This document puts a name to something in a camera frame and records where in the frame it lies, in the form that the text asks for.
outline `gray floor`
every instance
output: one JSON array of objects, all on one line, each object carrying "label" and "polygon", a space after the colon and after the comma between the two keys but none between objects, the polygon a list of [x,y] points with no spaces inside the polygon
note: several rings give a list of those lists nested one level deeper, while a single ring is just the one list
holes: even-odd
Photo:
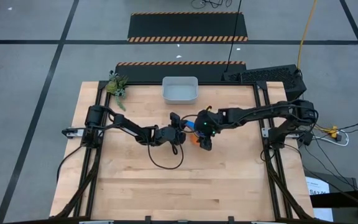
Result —
[{"label": "gray floor", "polygon": [[[347,0],[358,26],[358,1]],[[59,40],[73,0],[0,1],[0,40]],[[201,11],[236,11],[230,8]],[[300,40],[312,0],[244,0],[250,40]],[[125,40],[132,12],[196,11],[189,1],[80,0],[68,40]],[[308,40],[357,40],[337,0],[319,1]],[[0,205],[21,151],[57,45],[0,44]],[[230,45],[64,45],[17,182],[5,222],[47,218],[55,191],[55,174],[83,81],[105,80],[118,62],[159,60],[227,60]],[[235,45],[233,60],[247,68],[296,63],[297,45]],[[322,126],[358,122],[358,45],[306,45],[301,69]],[[347,147],[321,143],[338,170],[358,183],[358,132]],[[309,151],[328,161],[313,143]],[[327,173],[302,149],[309,169]]]}]

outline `white plastic bin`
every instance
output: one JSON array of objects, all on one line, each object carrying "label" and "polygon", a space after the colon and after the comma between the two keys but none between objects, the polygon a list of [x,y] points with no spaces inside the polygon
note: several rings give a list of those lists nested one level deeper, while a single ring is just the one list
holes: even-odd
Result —
[{"label": "white plastic bin", "polygon": [[196,77],[165,77],[162,79],[162,97],[167,104],[193,104],[198,96]]}]

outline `wooden tabletop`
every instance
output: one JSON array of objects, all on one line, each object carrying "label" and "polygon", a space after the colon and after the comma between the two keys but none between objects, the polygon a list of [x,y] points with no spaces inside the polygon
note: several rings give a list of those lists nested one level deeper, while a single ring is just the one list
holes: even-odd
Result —
[{"label": "wooden tabletop", "polygon": [[[267,83],[271,103],[286,100],[282,83]],[[88,107],[94,104],[98,82],[83,82],[73,118],[73,127],[83,127]],[[139,126],[170,123],[169,113],[179,116],[196,114],[211,105],[218,108],[255,107],[251,86],[199,86],[199,97],[193,105],[166,105],[161,86],[130,86],[123,101],[126,111],[110,107]],[[278,126],[283,119],[276,118]],[[297,147],[296,141],[286,143]],[[65,156],[80,145],[80,138],[69,139]],[[236,221],[274,220],[267,171],[260,160],[262,140],[258,122],[222,131],[213,138],[212,151],[205,151],[191,141],[183,144],[185,159],[176,170],[155,167],[147,147],[119,129],[106,131],[92,219],[144,220],[216,220],[234,216]],[[181,159],[173,155],[171,145],[151,147],[154,160],[163,166],[175,166]],[[51,215],[57,214],[78,188],[85,149],[63,165]],[[289,191],[305,211],[313,216],[305,174],[299,153],[281,150]],[[282,217],[285,212],[277,188]],[[88,193],[83,197],[86,205]]]}]

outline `white cable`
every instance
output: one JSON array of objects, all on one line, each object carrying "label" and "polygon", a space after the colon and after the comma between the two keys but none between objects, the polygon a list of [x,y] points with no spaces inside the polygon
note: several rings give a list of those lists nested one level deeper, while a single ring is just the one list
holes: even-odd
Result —
[{"label": "white cable", "polygon": [[346,135],[346,143],[345,144],[339,144],[339,143],[334,142],[334,141],[332,141],[330,139],[326,139],[326,138],[323,138],[323,137],[317,137],[317,136],[313,136],[313,139],[315,139],[315,140],[319,139],[319,140],[323,140],[323,141],[326,141],[326,142],[330,142],[330,143],[335,144],[337,146],[343,146],[343,147],[347,146],[349,144],[349,135],[343,130],[338,130],[338,131],[340,131],[342,133],[345,133],[345,135]]}]

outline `black-and-orange striped mat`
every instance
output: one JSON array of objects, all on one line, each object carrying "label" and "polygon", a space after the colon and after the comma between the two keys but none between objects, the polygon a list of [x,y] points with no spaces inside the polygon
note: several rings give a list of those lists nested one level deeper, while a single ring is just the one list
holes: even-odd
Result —
[{"label": "black-and-orange striped mat", "polygon": [[215,62],[120,62],[116,72],[127,75],[130,83],[159,84],[164,77],[197,77],[199,82],[220,82],[223,73],[239,72],[246,69],[241,61]]},{"label": "black-and-orange striped mat", "polygon": [[[238,16],[236,33],[234,25]],[[191,43],[247,41],[240,12],[136,12],[131,15],[128,41]]]}]

